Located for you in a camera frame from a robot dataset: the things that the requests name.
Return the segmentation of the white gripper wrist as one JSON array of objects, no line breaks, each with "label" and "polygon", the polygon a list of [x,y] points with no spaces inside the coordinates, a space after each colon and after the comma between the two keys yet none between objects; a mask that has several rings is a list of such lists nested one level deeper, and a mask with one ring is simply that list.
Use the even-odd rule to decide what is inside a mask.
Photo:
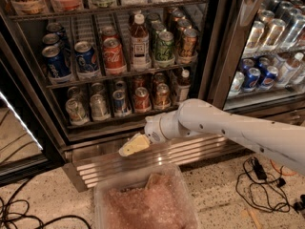
[{"label": "white gripper wrist", "polygon": [[178,121],[177,111],[162,113],[145,118],[145,134],[134,135],[118,151],[121,156],[130,156],[147,149],[152,143],[164,143],[175,138],[186,137],[191,131]]}]

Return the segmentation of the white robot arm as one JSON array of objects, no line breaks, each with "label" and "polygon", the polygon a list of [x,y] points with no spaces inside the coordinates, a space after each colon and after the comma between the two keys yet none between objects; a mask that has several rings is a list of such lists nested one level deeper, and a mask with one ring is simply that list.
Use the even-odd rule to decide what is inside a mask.
[{"label": "white robot arm", "polygon": [[152,143],[199,134],[222,135],[256,153],[305,175],[305,127],[224,112],[208,102],[188,99],[178,109],[148,116],[143,134],[120,149],[130,156]]}]

